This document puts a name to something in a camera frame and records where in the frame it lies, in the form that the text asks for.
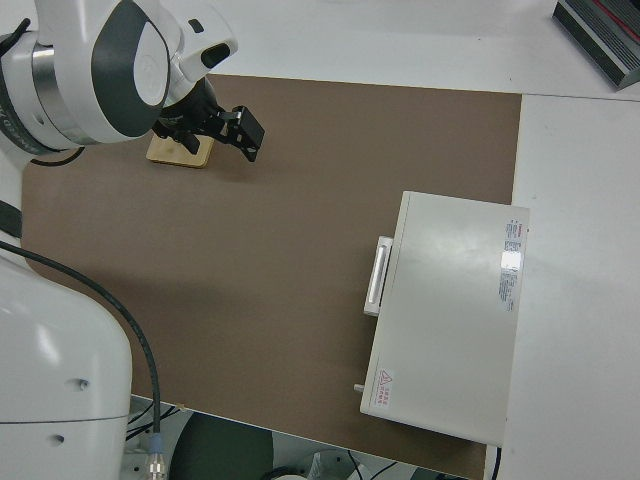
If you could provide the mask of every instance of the brown mat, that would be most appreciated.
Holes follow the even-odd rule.
[[[213,81],[263,123],[255,165],[219,144],[206,170],[156,165],[144,138],[30,166],[24,245],[129,306],[164,400],[481,478],[483,445],[363,415],[353,384],[375,329],[362,307],[377,238],[393,235],[402,191],[510,203],[520,96]]]

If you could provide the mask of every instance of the warning label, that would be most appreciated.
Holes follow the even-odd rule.
[[[498,295],[500,303],[508,312],[513,311],[517,300],[518,275],[522,268],[521,250],[524,233],[524,226],[518,220],[511,220],[505,227]]]
[[[391,402],[391,387],[394,373],[391,370],[381,368],[376,376],[375,398],[373,405],[378,408],[389,408]]]

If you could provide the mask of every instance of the black cable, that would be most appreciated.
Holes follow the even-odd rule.
[[[360,480],[363,480],[362,473],[360,473],[360,468],[358,468],[358,463],[356,462],[356,459],[353,458],[353,455],[351,455],[351,450],[347,450],[347,453],[349,454],[349,458],[351,459],[351,463],[353,463],[356,472],[358,472],[358,477],[360,478]]]
[[[153,352],[151,351],[151,346],[149,345],[149,341],[147,337],[145,337],[142,328],[138,322],[136,322],[133,315],[129,313],[129,310],[120,303],[120,301],[115,298],[111,293],[102,287],[99,283],[94,282],[89,277],[77,272],[76,270],[67,267],[61,263],[56,262],[55,260],[51,260],[45,256],[39,255],[34,252],[30,252],[20,247],[16,247],[11,245],[10,243],[6,243],[0,241],[0,248],[6,250],[11,253],[15,253],[16,255],[20,255],[21,257],[28,258],[35,262],[41,263],[47,267],[53,268],[54,270],[58,270],[59,272],[64,273],[65,275],[70,276],[71,278],[78,280],[83,283],[87,287],[91,288],[94,292],[101,295],[107,302],[109,302],[113,307],[120,312],[120,314],[127,321],[131,330],[136,335],[140,346],[142,347],[142,351],[144,352],[145,359],[147,360],[147,366],[149,367],[149,376],[151,377],[151,388],[153,391],[153,432],[160,432],[160,381],[158,379],[158,369],[156,368],[156,362],[153,358]]]
[[[275,470],[271,470],[270,472],[265,473],[260,477],[260,480],[276,480],[279,477],[284,477],[285,475],[299,475],[300,471],[297,468],[293,467],[278,467]]]
[[[360,478],[360,480],[363,480],[362,478],[362,473],[360,473],[360,469],[358,468],[358,462],[356,462],[356,459],[353,458],[353,455],[351,454],[351,450],[347,450],[347,454],[349,455],[349,458],[351,459],[351,463],[353,463],[353,466],[356,469],[356,472],[358,472],[358,477]],[[398,462],[392,462],[389,465],[387,465],[386,467],[384,467],[381,470],[378,470],[378,472],[372,476],[369,480],[373,480],[374,478],[376,478],[378,475],[380,475],[383,472],[386,472],[387,470],[389,470],[391,467],[397,465]]]
[[[179,409],[175,409],[174,411],[172,411],[172,409],[175,409],[175,407],[171,407],[169,410],[164,412],[164,414],[160,417],[160,420],[164,420],[165,418],[169,418],[169,417],[175,415],[176,413],[180,413]],[[125,441],[129,441],[132,438],[137,437],[142,432],[146,431],[151,425],[153,425],[153,423],[147,423],[146,425],[142,425],[140,427],[136,427],[136,428],[132,428],[130,430],[127,430],[128,435],[127,435]]]
[[[69,155],[64,160],[60,160],[58,162],[43,162],[42,160],[36,160],[34,158],[33,160],[31,160],[31,163],[34,163],[41,167],[61,167],[63,165],[67,165],[68,163],[73,162],[76,158],[82,155],[82,152],[84,152],[84,149],[85,147],[80,147],[75,152],[73,152],[73,154]]]
[[[147,408],[145,408],[142,413],[136,415],[135,417],[133,417],[131,420],[129,420],[127,422],[127,425],[131,425],[133,422],[137,422],[138,420],[140,420],[142,417],[145,416],[145,414],[151,410],[151,407],[153,407],[153,402],[149,403],[149,405],[147,406]]]
[[[167,418],[169,416],[169,414],[171,412],[173,412],[174,410],[176,410],[175,406],[170,406],[169,408],[167,408],[167,411],[164,412],[161,416],[160,416],[160,420]],[[127,433],[133,432],[134,430],[139,430],[140,428],[149,428],[152,425],[151,422],[145,424],[145,425],[138,425],[137,427],[131,427],[130,429],[127,430]]]
[[[496,464],[493,466],[493,475],[491,475],[491,480],[498,479],[498,471],[500,471],[500,459],[502,458],[502,449],[498,447],[496,452]]]
[[[2,42],[0,42],[0,58],[2,58],[5,53],[11,50],[11,48],[16,43],[18,43],[20,37],[24,35],[24,33],[27,31],[27,28],[29,28],[29,25],[31,25],[31,20],[25,18],[20,22],[20,25],[18,25],[18,28],[16,28],[13,33],[7,35],[7,37],[2,40]]]
[[[386,467],[384,467],[382,470],[378,471],[378,473],[376,473],[373,477],[371,477],[369,480],[373,480],[374,478],[376,478],[378,475],[380,475],[382,472],[386,472],[387,470],[389,470],[391,467],[397,465],[398,462],[393,462],[390,463],[389,465],[387,465]]]

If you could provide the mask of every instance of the red stripe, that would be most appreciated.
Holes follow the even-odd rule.
[[[633,29],[624,23],[619,17],[617,17],[611,10],[605,7],[600,0],[593,0],[593,3],[602,10],[611,20],[616,22],[616,24],[625,31],[627,35],[629,35],[633,40],[640,43],[640,35],[633,31]]]

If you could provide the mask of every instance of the cable connector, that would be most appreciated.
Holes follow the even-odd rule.
[[[162,455],[162,437],[159,433],[154,433],[149,440],[146,480],[166,480],[166,478],[167,465]]]

